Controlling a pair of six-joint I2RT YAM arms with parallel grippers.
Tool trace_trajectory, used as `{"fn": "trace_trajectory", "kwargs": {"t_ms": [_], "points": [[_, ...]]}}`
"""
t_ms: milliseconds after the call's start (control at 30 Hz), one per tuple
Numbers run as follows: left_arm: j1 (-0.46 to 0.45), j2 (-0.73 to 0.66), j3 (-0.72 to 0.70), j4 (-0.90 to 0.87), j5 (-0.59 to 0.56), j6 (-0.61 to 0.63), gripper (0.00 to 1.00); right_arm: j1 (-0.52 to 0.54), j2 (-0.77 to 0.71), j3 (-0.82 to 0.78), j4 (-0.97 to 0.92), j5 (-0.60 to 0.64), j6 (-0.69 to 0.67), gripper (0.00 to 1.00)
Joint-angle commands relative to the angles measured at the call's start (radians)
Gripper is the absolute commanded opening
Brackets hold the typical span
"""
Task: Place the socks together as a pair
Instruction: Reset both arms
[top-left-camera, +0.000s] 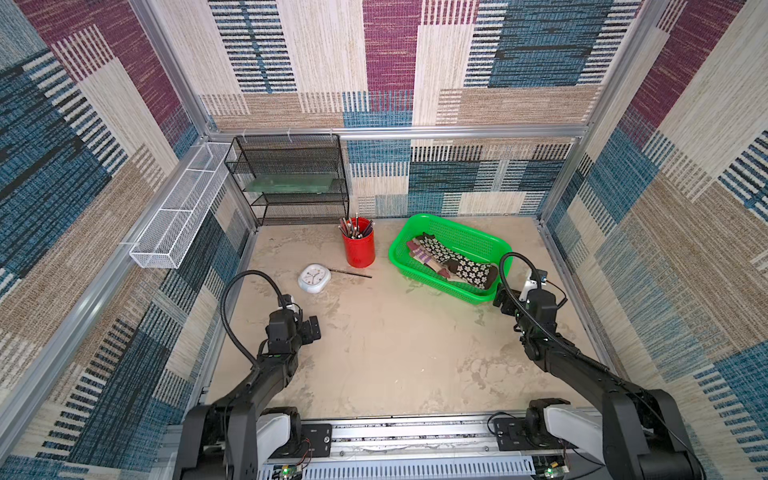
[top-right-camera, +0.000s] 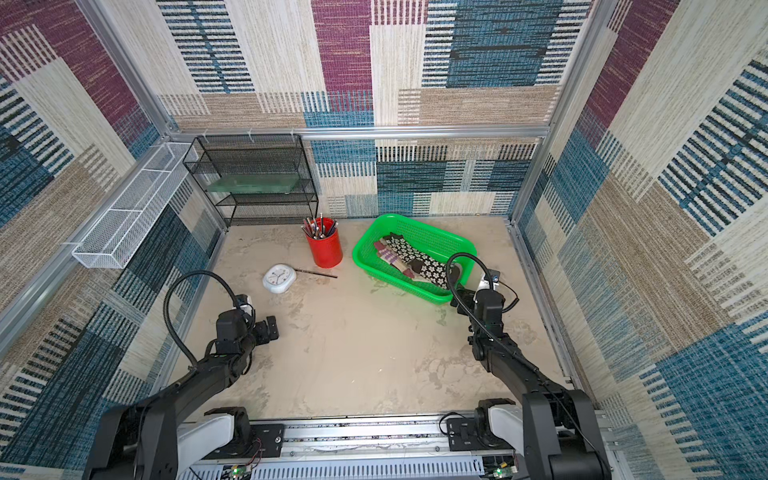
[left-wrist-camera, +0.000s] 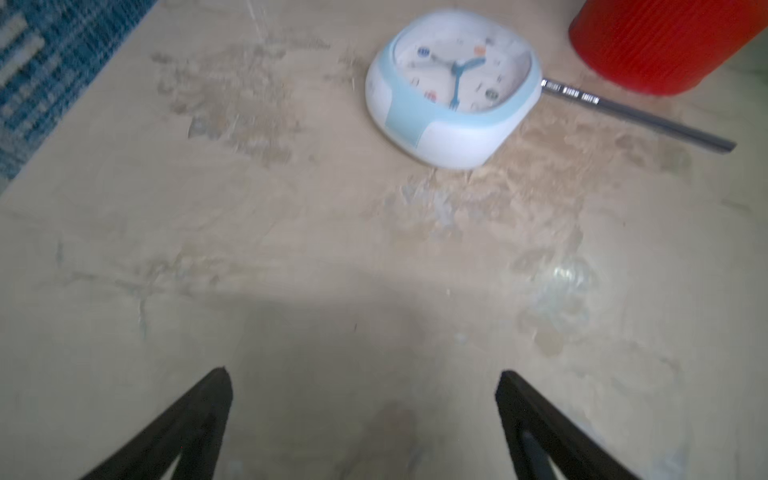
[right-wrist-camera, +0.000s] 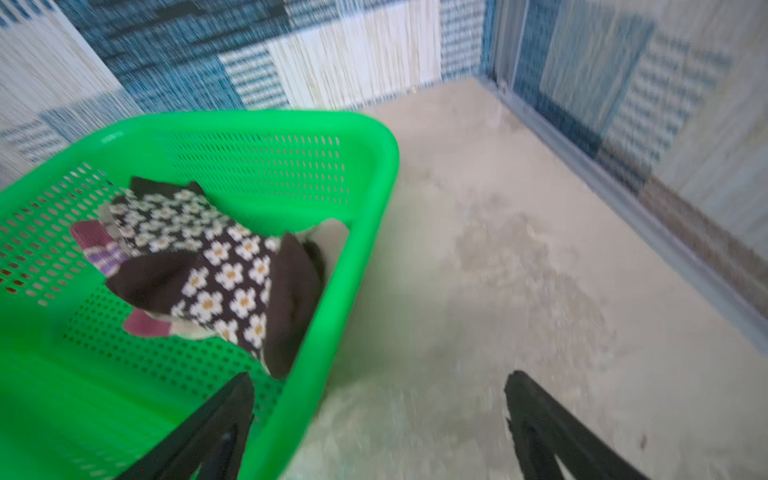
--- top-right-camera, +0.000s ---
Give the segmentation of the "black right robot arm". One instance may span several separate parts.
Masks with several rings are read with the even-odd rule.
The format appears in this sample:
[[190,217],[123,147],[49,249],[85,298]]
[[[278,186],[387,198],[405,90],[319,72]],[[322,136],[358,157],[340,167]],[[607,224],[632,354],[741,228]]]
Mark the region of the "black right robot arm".
[[610,479],[612,471],[597,415],[582,390],[568,390],[551,380],[529,361],[516,342],[504,332],[503,315],[511,308],[494,286],[467,295],[458,291],[458,280],[446,279],[457,311],[470,321],[468,343],[474,358],[502,381],[520,401],[522,419],[504,435],[493,427],[491,410],[484,409],[491,434],[520,453],[530,479]]

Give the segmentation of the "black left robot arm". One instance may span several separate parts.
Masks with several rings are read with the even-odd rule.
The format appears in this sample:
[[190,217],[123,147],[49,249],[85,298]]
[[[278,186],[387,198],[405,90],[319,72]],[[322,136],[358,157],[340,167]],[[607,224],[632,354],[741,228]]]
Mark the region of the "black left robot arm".
[[202,274],[223,286],[232,303],[216,320],[215,338],[203,357],[196,358],[172,325],[170,301],[163,301],[165,326],[190,370],[156,394],[102,416],[84,478],[177,479],[212,453],[257,454],[245,408],[213,409],[193,424],[187,419],[250,371],[254,349],[278,339],[277,322],[273,316],[256,320],[246,296],[235,294],[216,273]]

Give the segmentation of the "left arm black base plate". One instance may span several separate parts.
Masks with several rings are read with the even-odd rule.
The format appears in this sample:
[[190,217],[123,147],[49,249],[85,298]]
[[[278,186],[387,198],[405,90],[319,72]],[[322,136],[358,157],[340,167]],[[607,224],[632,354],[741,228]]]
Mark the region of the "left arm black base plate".
[[278,458],[282,453],[285,429],[283,423],[251,424],[245,440],[234,439],[221,447],[218,454],[226,459]]

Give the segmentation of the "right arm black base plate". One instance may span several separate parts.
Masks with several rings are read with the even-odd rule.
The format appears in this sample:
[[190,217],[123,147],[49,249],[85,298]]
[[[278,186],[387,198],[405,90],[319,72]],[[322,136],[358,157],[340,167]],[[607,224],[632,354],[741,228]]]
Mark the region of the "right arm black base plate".
[[439,421],[440,431],[447,437],[451,452],[491,450],[492,446],[478,433],[472,418],[447,415]]

